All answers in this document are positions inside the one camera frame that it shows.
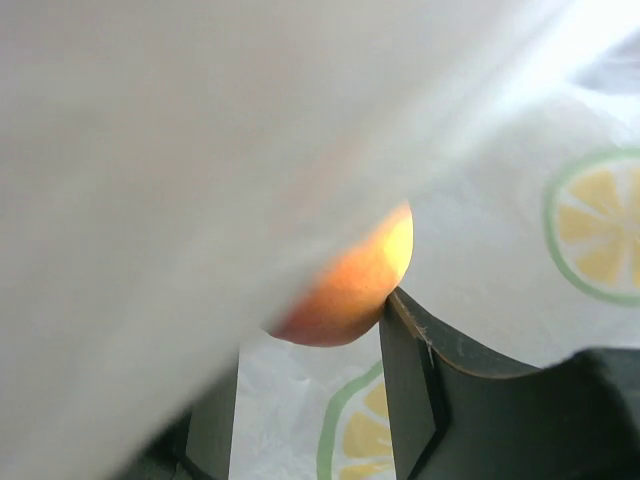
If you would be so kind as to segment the translucent white plastic bag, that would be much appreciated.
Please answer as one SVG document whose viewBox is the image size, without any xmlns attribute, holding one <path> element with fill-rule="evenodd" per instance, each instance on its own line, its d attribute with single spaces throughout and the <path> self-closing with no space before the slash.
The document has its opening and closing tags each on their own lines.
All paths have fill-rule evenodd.
<svg viewBox="0 0 640 480">
<path fill-rule="evenodd" d="M 635 1 L 3 2 L 2 477 L 115 478 L 405 200 L 400 284 L 437 318 L 533 365 L 637 346 L 542 218 L 626 147 Z M 310 468 L 377 323 L 255 358 L 268 476 Z"/>
</svg>

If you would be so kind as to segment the fake peach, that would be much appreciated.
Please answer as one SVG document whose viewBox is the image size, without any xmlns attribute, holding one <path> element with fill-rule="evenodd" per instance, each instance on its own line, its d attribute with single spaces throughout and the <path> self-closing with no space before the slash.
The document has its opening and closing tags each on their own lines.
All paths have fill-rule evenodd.
<svg viewBox="0 0 640 480">
<path fill-rule="evenodd" d="M 405 200 L 363 241 L 320 274 L 278 324 L 264 331 L 296 345 L 337 347 L 367 333 L 405 276 L 413 254 L 414 222 Z"/>
</svg>

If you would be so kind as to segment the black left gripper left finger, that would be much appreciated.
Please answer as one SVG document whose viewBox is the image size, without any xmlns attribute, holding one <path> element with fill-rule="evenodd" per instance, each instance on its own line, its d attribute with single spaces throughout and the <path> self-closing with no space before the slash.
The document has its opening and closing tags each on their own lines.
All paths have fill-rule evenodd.
<svg viewBox="0 0 640 480">
<path fill-rule="evenodd" d="M 184 414 L 156 437 L 118 479 L 227 479 L 240 353 Z"/>
</svg>

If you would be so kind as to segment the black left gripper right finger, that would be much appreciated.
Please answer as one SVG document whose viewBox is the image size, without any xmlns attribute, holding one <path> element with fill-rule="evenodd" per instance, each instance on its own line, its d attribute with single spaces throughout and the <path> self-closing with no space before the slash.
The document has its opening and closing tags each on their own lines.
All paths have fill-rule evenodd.
<svg viewBox="0 0 640 480">
<path fill-rule="evenodd" d="M 635 479 L 639 353 L 593 348 L 537 368 L 402 290 L 380 324 L 400 479 Z"/>
</svg>

